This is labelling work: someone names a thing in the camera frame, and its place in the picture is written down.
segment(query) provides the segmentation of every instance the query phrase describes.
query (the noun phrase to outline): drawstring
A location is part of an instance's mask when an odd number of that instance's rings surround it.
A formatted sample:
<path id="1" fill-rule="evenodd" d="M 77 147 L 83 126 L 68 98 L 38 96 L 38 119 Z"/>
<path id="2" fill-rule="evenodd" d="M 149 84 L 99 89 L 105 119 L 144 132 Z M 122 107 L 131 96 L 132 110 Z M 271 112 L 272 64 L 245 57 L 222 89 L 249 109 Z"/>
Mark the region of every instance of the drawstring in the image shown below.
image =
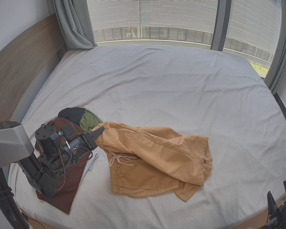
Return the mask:
<path id="1" fill-rule="evenodd" d="M 119 154 L 115 154 L 114 152 L 110 152 L 110 153 L 113 155 L 113 157 L 111 158 L 111 160 L 110 160 L 110 162 L 109 162 L 109 167 L 112 166 L 112 164 L 113 164 L 113 162 L 114 162 L 115 159 L 117 159 L 117 162 L 118 162 L 119 164 L 134 166 L 133 164 L 125 164 L 125 163 L 121 162 L 121 161 L 119 160 L 119 158 L 121 158 L 121 157 L 124 158 L 124 159 L 126 159 L 126 160 L 137 159 L 137 157 L 131 157 L 131 156 L 127 156 L 127 155 L 125 155 L 125 154 L 119 155 Z"/>

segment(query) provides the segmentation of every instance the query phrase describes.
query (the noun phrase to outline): fitted sheet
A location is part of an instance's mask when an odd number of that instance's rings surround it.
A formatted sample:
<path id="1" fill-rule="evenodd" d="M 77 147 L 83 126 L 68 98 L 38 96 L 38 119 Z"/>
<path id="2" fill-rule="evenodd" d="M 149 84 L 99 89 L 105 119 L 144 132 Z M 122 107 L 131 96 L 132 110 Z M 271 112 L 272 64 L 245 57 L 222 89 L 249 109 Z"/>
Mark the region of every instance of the fitted sheet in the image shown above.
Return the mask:
<path id="1" fill-rule="evenodd" d="M 74 106 L 103 121 L 208 136 L 212 171 L 186 203 L 173 191 L 132 198 L 111 193 L 107 156 L 97 148 L 66 215 L 38 200 L 13 164 L 14 198 L 35 219 L 58 228 L 229 228 L 265 210 L 269 190 L 275 199 L 285 194 L 286 121 L 244 57 L 159 45 L 69 51 L 23 120 L 32 143 L 42 123 Z"/>

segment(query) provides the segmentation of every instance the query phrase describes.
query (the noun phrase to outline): fabric fold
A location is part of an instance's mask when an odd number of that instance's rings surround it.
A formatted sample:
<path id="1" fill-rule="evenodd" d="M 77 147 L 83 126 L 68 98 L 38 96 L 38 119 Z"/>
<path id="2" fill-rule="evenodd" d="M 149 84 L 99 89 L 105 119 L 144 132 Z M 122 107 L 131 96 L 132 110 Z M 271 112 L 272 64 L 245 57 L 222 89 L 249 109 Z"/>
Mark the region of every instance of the fabric fold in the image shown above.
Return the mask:
<path id="1" fill-rule="evenodd" d="M 99 124 L 92 131 L 102 126 L 105 131 L 96 144 L 112 162 L 112 192 L 149 196 L 174 190 L 187 201 L 211 171 L 208 137 L 182 136 L 168 127 L 131 127 L 112 122 Z"/>

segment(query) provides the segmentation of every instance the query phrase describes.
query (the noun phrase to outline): white bed sheet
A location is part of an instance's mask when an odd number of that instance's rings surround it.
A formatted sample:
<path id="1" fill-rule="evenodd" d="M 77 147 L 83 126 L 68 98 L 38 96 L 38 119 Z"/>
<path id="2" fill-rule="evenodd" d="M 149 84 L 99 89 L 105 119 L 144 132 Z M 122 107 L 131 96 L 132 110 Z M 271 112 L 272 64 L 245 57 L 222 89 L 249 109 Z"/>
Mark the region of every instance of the white bed sheet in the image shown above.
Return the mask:
<path id="1" fill-rule="evenodd" d="M 107 157 L 97 148 L 66 215 L 37 199 L 14 164 L 9 185 L 35 219 L 58 228 L 229 228 L 266 209 L 269 190 L 275 199 L 285 194 L 286 121 L 244 57 L 158 45 L 70 51 L 23 120 L 32 143 L 42 123 L 74 106 L 103 121 L 208 136 L 212 171 L 187 203 L 173 191 L 131 198 L 111 193 Z"/>

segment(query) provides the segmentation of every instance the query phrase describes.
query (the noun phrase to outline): curtain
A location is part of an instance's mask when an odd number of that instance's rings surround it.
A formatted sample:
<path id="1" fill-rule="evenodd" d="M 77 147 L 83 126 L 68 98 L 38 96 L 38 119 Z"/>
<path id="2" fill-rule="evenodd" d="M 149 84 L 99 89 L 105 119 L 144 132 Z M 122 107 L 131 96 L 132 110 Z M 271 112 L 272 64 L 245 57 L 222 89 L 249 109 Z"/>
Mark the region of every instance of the curtain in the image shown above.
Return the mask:
<path id="1" fill-rule="evenodd" d="M 86 0 L 53 0 L 59 27 L 68 49 L 96 46 Z"/>
<path id="2" fill-rule="evenodd" d="M 281 27 L 276 47 L 276 52 L 268 74 L 264 80 L 267 87 L 274 95 L 279 83 L 286 73 L 286 0 L 281 0 Z"/>

